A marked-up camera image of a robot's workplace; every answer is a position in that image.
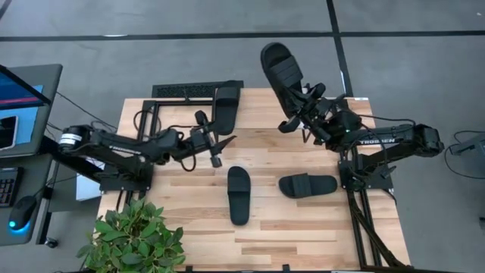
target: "green plant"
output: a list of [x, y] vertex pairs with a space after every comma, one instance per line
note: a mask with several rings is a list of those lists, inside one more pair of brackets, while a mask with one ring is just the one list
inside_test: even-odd
[[99, 273], [174, 273], [174, 266], [185, 261], [183, 229], [169, 231], [161, 213], [152, 203], [131, 200], [121, 213], [107, 211], [98, 218], [95, 233], [77, 257], [86, 257], [85, 266]]

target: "keyboard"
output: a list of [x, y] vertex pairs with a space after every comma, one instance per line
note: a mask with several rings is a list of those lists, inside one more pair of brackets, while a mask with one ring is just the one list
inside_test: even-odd
[[0, 168], [0, 208], [14, 205], [22, 168]]

